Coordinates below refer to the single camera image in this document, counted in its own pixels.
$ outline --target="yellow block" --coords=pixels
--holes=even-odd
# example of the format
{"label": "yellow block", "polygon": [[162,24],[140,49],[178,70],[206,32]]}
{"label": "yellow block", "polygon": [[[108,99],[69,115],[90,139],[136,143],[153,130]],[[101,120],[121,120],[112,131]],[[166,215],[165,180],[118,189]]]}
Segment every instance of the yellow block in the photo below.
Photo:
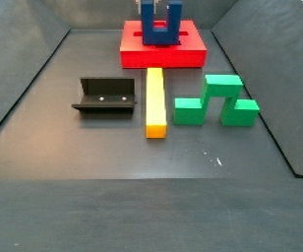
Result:
{"label": "yellow block", "polygon": [[146,70],[146,138],[165,138],[168,131],[162,68]]}

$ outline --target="blue arch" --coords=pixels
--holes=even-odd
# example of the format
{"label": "blue arch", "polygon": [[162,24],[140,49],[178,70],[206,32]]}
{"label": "blue arch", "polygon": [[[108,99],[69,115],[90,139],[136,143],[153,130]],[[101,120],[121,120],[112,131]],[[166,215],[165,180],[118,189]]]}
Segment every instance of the blue arch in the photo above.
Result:
{"label": "blue arch", "polygon": [[182,0],[170,0],[168,8],[166,26],[156,28],[154,1],[142,0],[141,23],[142,23],[142,43],[145,45],[180,44],[181,14],[182,14]]}

